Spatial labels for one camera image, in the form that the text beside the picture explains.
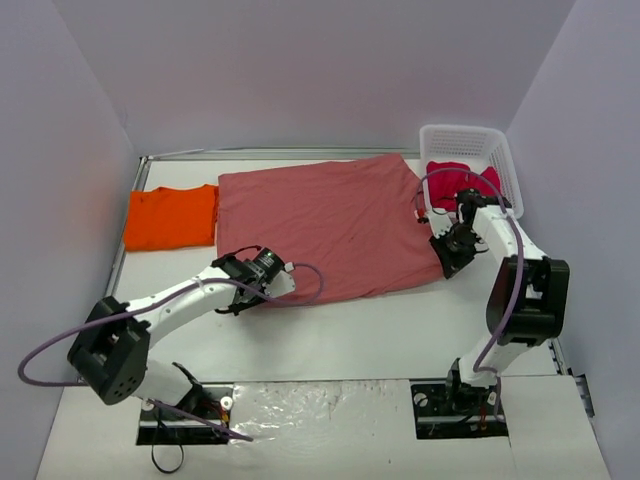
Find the pink t shirt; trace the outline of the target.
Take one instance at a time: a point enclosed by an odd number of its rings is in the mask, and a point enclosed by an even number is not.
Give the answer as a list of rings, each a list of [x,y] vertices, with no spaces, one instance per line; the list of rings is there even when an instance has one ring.
[[[423,286],[443,272],[415,216],[419,185],[399,154],[223,174],[217,250],[260,245],[296,264],[295,301]]]

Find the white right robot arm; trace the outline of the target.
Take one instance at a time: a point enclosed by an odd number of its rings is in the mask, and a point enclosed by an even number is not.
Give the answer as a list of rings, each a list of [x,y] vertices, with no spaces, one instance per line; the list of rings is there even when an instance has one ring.
[[[486,334],[453,362],[443,389],[446,406],[465,413],[481,394],[499,390],[501,374],[518,356],[560,335],[570,268],[533,243],[505,197],[466,189],[454,199],[456,219],[430,239],[444,277],[461,272],[480,247],[498,265],[485,310]]]

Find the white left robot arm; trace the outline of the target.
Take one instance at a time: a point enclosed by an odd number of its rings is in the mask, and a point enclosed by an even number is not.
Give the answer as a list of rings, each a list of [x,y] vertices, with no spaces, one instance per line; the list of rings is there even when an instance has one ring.
[[[294,292],[292,269],[263,248],[249,260],[224,255],[155,295],[128,302],[106,297],[94,306],[67,359],[106,405],[137,397],[159,401],[177,417],[189,418],[210,395],[188,369],[153,360],[150,350],[207,313],[237,315]]]

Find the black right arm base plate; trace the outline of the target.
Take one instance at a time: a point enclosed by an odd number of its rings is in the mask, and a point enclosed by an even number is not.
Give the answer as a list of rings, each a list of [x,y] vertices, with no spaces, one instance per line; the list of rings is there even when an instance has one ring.
[[[442,379],[410,382],[414,430],[418,440],[464,440],[509,435],[502,406],[494,412],[494,388],[472,388],[449,397]]]

